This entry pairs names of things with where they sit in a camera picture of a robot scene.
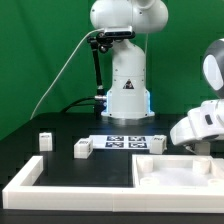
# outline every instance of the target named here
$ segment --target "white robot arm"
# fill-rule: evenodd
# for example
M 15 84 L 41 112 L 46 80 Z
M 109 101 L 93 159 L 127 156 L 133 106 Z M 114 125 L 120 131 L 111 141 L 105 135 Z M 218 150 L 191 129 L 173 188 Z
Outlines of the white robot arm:
M 209 100 L 192 109 L 171 129 L 174 145 L 224 139 L 224 39 L 205 52 L 203 74 L 219 100 Z
M 135 33 L 152 33 L 166 25 L 168 11 L 161 0 L 97 0 L 90 18 L 96 29 L 110 30 L 111 35 L 113 30 L 122 33 L 122 29 L 129 27 Z M 152 117 L 150 94 L 145 88 L 146 57 L 142 49 L 124 38 L 113 42 L 112 57 L 113 84 L 102 117 L 119 124 L 138 124 Z

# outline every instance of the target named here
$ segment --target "white tray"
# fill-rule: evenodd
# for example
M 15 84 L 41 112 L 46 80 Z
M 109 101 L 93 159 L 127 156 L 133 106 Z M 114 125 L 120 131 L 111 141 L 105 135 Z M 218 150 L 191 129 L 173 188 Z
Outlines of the white tray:
M 134 155 L 132 165 L 133 188 L 32 186 L 43 171 L 43 158 L 34 156 L 3 190 L 3 208 L 224 213 L 223 159 Z

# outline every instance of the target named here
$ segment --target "table surface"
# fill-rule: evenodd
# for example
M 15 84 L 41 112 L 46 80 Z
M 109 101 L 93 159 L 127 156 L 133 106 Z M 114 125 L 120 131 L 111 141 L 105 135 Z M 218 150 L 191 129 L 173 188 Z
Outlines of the table surface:
M 38 186 L 104 186 L 133 187 L 132 154 L 148 154 L 147 150 L 97 149 L 87 160 L 73 158 L 73 146 L 89 135 L 147 136 L 166 135 L 164 154 L 189 155 L 183 147 L 171 143 L 169 131 L 180 115 L 156 115 L 154 121 L 137 126 L 118 126 L 96 120 L 93 114 L 47 113 L 35 117 L 0 141 L 0 190 L 18 173 L 33 155 L 44 156 L 44 172 L 34 185 Z M 39 152 L 39 133 L 53 133 L 53 152 Z M 223 143 L 213 143 L 211 155 L 223 158 Z M 29 211 L 2 209 L 0 223 L 223 223 L 224 214 L 136 213 Z

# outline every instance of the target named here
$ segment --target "green backdrop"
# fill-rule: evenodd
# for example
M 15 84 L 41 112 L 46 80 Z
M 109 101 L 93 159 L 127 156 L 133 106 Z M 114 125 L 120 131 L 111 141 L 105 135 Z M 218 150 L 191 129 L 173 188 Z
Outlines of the green backdrop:
M 75 46 L 93 29 L 93 2 L 0 0 L 0 138 L 29 120 Z M 147 88 L 153 111 L 181 114 L 216 98 L 203 79 L 201 60 L 211 42 L 224 38 L 224 1 L 164 2 L 169 21 L 162 32 L 149 35 Z M 145 35 L 138 35 L 133 41 L 144 47 L 144 40 Z M 111 55 L 100 59 L 105 87 L 110 88 Z M 37 114 L 58 112 L 95 92 L 92 55 L 84 44 Z

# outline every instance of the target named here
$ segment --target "white block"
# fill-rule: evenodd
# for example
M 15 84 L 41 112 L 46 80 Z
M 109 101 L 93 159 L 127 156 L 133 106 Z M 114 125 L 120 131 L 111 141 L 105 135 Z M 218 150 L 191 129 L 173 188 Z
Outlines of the white block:
M 81 138 L 74 145 L 74 158 L 87 159 L 93 151 L 93 140 L 91 138 Z
M 39 149 L 41 152 L 53 150 L 52 133 L 43 132 L 39 134 Z
M 163 154 L 164 150 L 167 149 L 166 146 L 167 137 L 165 135 L 155 135 L 150 141 L 149 152 L 151 154 Z

